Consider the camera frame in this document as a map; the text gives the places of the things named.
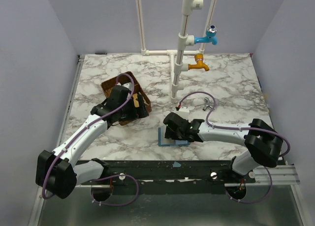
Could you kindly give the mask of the gold card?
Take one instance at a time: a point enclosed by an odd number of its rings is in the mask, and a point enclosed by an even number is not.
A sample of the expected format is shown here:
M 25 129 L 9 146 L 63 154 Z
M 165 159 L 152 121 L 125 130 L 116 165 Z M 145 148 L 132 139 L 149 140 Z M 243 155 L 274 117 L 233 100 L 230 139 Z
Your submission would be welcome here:
M 132 97 L 133 97 L 134 107 L 138 108 L 139 107 L 138 94 L 133 94 Z

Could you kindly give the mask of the blue leather card holder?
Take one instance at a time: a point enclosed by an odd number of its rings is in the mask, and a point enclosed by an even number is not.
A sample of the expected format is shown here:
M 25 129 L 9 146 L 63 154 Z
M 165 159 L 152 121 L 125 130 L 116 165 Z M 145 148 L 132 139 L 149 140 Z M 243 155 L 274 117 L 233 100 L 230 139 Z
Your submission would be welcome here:
M 160 147 L 175 147 L 175 146 L 189 146 L 189 142 L 186 140 L 172 140 L 165 138 L 165 128 L 158 128 L 158 146 Z

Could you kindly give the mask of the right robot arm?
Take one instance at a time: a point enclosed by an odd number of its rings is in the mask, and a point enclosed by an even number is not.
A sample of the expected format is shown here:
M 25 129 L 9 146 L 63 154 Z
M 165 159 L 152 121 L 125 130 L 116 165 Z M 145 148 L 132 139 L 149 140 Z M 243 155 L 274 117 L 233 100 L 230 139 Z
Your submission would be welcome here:
M 191 122 L 175 112 L 163 120 L 166 139 L 192 142 L 217 141 L 237 144 L 247 150 L 231 161 L 231 171 L 246 175 L 258 166 L 273 168 L 278 164 L 283 139 L 261 119 L 253 119 L 249 124 L 213 125 L 203 119 Z

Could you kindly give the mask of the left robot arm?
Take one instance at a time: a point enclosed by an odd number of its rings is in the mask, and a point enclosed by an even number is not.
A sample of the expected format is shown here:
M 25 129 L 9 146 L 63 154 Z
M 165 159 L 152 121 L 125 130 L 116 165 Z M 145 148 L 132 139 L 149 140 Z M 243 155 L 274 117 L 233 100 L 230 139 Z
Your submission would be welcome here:
M 106 169 L 106 163 L 92 159 L 78 165 L 82 154 L 103 133 L 116 122 L 131 122 L 148 117 L 147 102 L 140 93 L 116 85 L 110 96 L 94 106 L 83 125 L 62 145 L 53 151 L 42 151 L 37 159 L 35 182 L 42 187 L 42 196 L 48 199 L 46 192 L 64 199 L 75 186 L 100 178 Z

